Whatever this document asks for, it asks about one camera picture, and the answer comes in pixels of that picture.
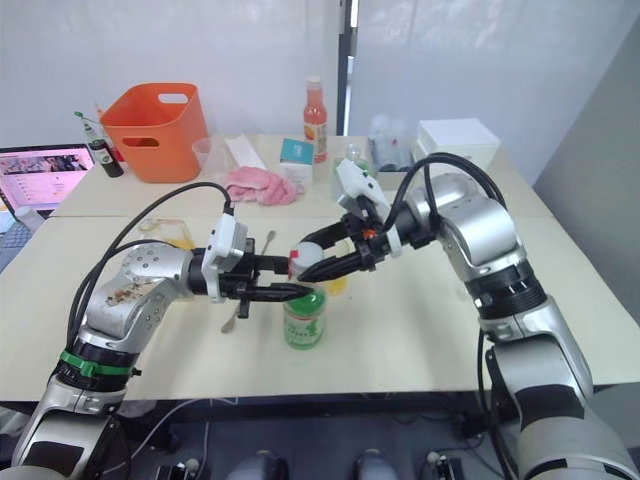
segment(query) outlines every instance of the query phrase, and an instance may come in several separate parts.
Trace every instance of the black cable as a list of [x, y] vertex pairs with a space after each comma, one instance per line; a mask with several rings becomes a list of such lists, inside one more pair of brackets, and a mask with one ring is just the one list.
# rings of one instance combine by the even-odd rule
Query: black cable
[[120, 439], [120, 445], [122, 446], [122, 453], [124, 455], [125, 472], [122, 477], [123, 480], [129, 480], [131, 478], [131, 469], [133, 463], [131, 462], [131, 449], [129, 448], [129, 442], [127, 442], [127, 436], [124, 432], [122, 424], [118, 423], [118, 438]]
[[78, 335], [78, 331], [80, 330], [80, 325], [82, 323], [82, 318], [84, 317], [84, 313], [87, 310], [87, 305], [89, 303], [89, 299], [91, 298], [91, 293], [93, 292], [93, 289], [96, 286], [98, 278], [100, 277], [100, 274], [102, 273], [102, 270], [104, 269], [104, 266], [106, 265], [109, 258], [115, 255], [114, 252], [118, 248], [118, 245], [120, 245], [120, 242], [124, 239], [124, 237], [126, 237], [127, 234], [131, 230], [133, 230], [133, 227], [135, 227], [138, 224], [138, 222], [140, 222], [140, 220], [146, 217], [151, 211], [153, 211], [160, 204], [166, 202], [170, 198], [175, 197], [176, 195], [186, 192], [187, 190], [192, 190], [194, 188], [199, 188], [199, 187], [211, 187], [220, 191], [225, 198], [224, 208], [223, 208], [224, 213], [233, 215], [233, 207], [231, 206], [231, 197], [229, 196], [229, 193], [225, 190], [224, 187], [213, 182], [196, 182], [196, 183], [191, 183], [189, 185], [185, 185], [183, 187], [177, 188], [163, 195], [162, 197], [158, 198], [157, 200], [152, 202], [149, 206], [144, 208], [116, 236], [116, 238], [111, 242], [111, 245], [109, 245], [109, 247], [107, 248], [106, 252], [102, 256], [100, 261], [94, 267], [94, 273], [90, 276], [89, 281], [87, 282], [87, 285], [85, 287], [85, 294], [82, 296], [82, 299], [80, 300], [80, 304], [78, 305], [78, 308], [76, 311], [76, 316], [72, 322], [72, 329], [71, 329], [72, 342], [73, 342], [73, 339], [75, 339], [75, 337]]
[[[465, 443], [469, 446], [471, 446], [471, 444], [469, 443], [469, 440], [465, 440]], [[480, 452], [478, 452], [478, 450], [476, 450], [476, 448], [469, 448], [469, 452], [471, 452], [471, 454], [476, 457], [476, 459], [482, 464], [484, 465], [484, 467], [493, 472], [496, 476], [500, 477], [500, 478], [504, 478], [502, 476], [502, 473], [500, 473], [496, 468], [493, 467], [493, 465], [491, 465], [487, 460], [485, 460], [482, 455], [480, 455]]]
[[484, 352], [484, 332], [480, 329], [480, 334], [478, 335], [478, 351], [476, 357], [476, 374], [478, 376], [478, 394], [480, 396], [480, 410], [482, 413], [482, 418], [484, 420], [485, 427], [489, 432], [489, 438], [491, 439], [491, 444], [493, 445], [493, 449], [496, 452], [496, 457], [498, 457], [498, 462], [500, 463], [500, 469], [504, 475], [505, 480], [510, 480], [511, 473], [509, 472], [509, 467], [502, 455], [502, 450], [500, 449], [500, 443], [498, 441], [498, 427], [491, 421], [491, 417], [489, 414], [489, 407], [487, 405], [487, 398], [485, 396], [484, 390], [484, 378], [482, 377], [482, 354]]
[[[162, 242], [160, 240], [154, 240], [154, 239], [134, 240], [132, 242], [125, 243], [124, 245], [120, 245], [118, 248], [116, 248], [115, 253], [111, 255], [109, 258], [117, 255], [118, 253], [128, 248], [135, 247], [137, 245], [144, 245], [147, 243], [164, 243], [165, 245], [171, 245], [170, 243]], [[85, 295], [87, 294], [87, 290], [86, 290], [87, 284], [89, 283], [89, 280], [91, 280], [91, 276], [94, 274], [96, 267], [97, 267], [97, 264], [94, 265], [94, 267], [91, 270], [89, 270], [89, 273], [87, 273], [84, 276], [84, 278], [82, 279], [82, 282], [80, 283], [80, 286], [78, 287], [78, 290], [76, 290], [76, 294], [73, 297], [73, 302], [71, 303], [71, 309], [69, 310], [69, 320], [67, 322], [67, 350], [73, 346], [74, 337], [72, 336], [72, 328], [73, 328], [73, 321], [77, 316], [78, 304], [80, 303], [83, 297], [83, 294]]]
[[[478, 443], [476, 444], [472, 444], [469, 440], [465, 439], [465, 444], [466, 446], [448, 446], [448, 447], [443, 447], [443, 448], [434, 448], [429, 450], [429, 453], [431, 452], [436, 452], [436, 453], [444, 453], [444, 452], [465, 452], [467, 450], [475, 450], [476, 448], [480, 448], [480, 446], [484, 443], [484, 439], [485, 436], [484, 435], [480, 435], [479, 439], [478, 439]], [[425, 473], [427, 470], [427, 464], [429, 463], [427, 460], [427, 456], [428, 454], [424, 456], [424, 459], [422, 460], [422, 464], [420, 465], [420, 470], [418, 470], [418, 479], [419, 480], [426, 480], [425, 479]]]
[[427, 192], [427, 205], [429, 205], [429, 220], [435, 230], [438, 229], [440, 216], [438, 215], [438, 205], [436, 204], [436, 195], [433, 192], [433, 184], [431, 183], [431, 165], [424, 166], [424, 188]]
[[478, 184], [482, 187], [489, 198], [496, 200], [498, 203], [500, 203], [500, 205], [506, 208], [506, 203], [504, 201], [502, 192], [500, 192], [500, 189], [491, 179], [491, 177], [489, 177], [489, 175], [487, 175], [480, 167], [474, 165], [469, 160], [457, 155], [445, 152], [436, 152], [414, 163], [405, 177], [402, 179], [400, 187], [398, 187], [396, 196], [393, 199], [393, 203], [391, 204], [391, 211], [389, 212], [389, 216], [387, 217], [386, 221], [384, 222], [384, 226], [382, 227], [383, 232], [387, 232], [395, 223], [396, 217], [398, 216], [398, 213], [402, 206], [402, 202], [404, 201], [404, 196], [409, 188], [409, 185], [411, 184], [411, 181], [413, 180], [413, 177], [421, 168], [424, 168], [426, 165], [432, 165], [434, 163], [444, 163], [462, 170], [463, 172], [471, 176], [476, 182], [478, 182]]
[[491, 423], [496, 428], [496, 437], [498, 440], [498, 447], [500, 452], [502, 453], [503, 458], [509, 465], [509, 468], [513, 472], [513, 475], [518, 477], [518, 464], [516, 463], [513, 455], [511, 455], [511, 451], [509, 451], [509, 447], [507, 447], [507, 442], [500, 431], [500, 411], [498, 408], [498, 395], [496, 395], [493, 391], [491, 392], [491, 408], [490, 408], [490, 417]]

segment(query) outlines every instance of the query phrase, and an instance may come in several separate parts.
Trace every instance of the plastic bottle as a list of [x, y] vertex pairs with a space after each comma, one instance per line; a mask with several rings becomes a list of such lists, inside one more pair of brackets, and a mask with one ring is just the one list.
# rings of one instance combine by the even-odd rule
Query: plastic bottle
[[[311, 242], [299, 243], [290, 255], [290, 274], [295, 278], [322, 260], [322, 248]], [[284, 338], [293, 348], [308, 350], [322, 337], [325, 328], [327, 294], [319, 285], [304, 284], [314, 291], [284, 303]]]
[[84, 136], [87, 138], [87, 143], [91, 143], [95, 140], [100, 140], [100, 137], [93, 129], [91, 125], [87, 123], [86, 120], [82, 120], [82, 125], [84, 127]]
[[322, 103], [320, 77], [307, 78], [307, 105], [304, 107], [304, 136], [313, 143], [313, 163], [327, 160], [327, 109]]
[[113, 153], [105, 140], [99, 139], [89, 143], [91, 154], [94, 160], [102, 165], [104, 171], [112, 178], [119, 177], [124, 173], [122, 167], [113, 157]]

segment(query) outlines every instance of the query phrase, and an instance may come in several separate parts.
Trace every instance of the jar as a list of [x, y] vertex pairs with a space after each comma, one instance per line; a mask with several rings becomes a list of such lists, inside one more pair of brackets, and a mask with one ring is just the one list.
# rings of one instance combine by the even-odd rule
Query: jar
[[[299, 243], [289, 254], [289, 278], [295, 280], [322, 258], [323, 251], [320, 245], [312, 242]], [[284, 338], [293, 348], [306, 350], [316, 345], [322, 337], [327, 294], [321, 285], [300, 284], [313, 288], [313, 292], [283, 304]]]
[[293, 348], [307, 350], [320, 341], [324, 332], [327, 297], [322, 287], [302, 285], [314, 291], [284, 304], [284, 338]]

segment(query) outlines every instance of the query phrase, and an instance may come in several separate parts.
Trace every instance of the orange part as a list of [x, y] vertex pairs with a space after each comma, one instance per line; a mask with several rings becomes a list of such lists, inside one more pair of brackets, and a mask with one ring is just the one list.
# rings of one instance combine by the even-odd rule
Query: orange part
[[377, 234], [378, 234], [378, 232], [376, 232], [375, 230], [372, 230], [370, 228], [362, 231], [362, 237], [365, 240], [369, 240], [369, 239], [375, 237]]
[[137, 85], [109, 107], [100, 121], [143, 182], [182, 183], [200, 173], [191, 145], [209, 133], [195, 85]]

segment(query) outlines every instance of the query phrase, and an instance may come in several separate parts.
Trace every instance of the white box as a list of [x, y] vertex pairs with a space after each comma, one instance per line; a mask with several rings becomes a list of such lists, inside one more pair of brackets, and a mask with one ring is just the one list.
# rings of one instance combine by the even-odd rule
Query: white box
[[[454, 153], [486, 171], [499, 147], [498, 137], [477, 118], [421, 120], [412, 153], [416, 161], [434, 152]], [[460, 170], [449, 165], [431, 165], [432, 177], [447, 172]]]

